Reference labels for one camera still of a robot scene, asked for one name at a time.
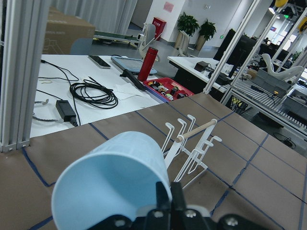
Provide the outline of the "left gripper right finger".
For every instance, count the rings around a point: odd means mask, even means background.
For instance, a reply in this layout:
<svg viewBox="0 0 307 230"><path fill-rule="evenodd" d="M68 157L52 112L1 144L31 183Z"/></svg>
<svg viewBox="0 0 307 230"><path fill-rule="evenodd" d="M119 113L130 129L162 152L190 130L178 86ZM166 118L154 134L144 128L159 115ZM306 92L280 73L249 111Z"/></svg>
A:
<svg viewBox="0 0 307 230"><path fill-rule="evenodd" d="M180 182L171 183L171 193L172 193L172 209L175 211L186 210L186 202Z"/></svg>

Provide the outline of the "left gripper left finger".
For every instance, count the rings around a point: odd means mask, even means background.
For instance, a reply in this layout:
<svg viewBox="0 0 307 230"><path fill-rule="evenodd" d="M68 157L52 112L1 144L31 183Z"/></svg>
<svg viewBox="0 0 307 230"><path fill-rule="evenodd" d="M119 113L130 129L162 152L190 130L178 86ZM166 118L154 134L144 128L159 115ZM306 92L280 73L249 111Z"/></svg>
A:
<svg viewBox="0 0 307 230"><path fill-rule="evenodd" d="M156 182L156 207L158 210L170 210L171 203L162 182Z"/></svg>

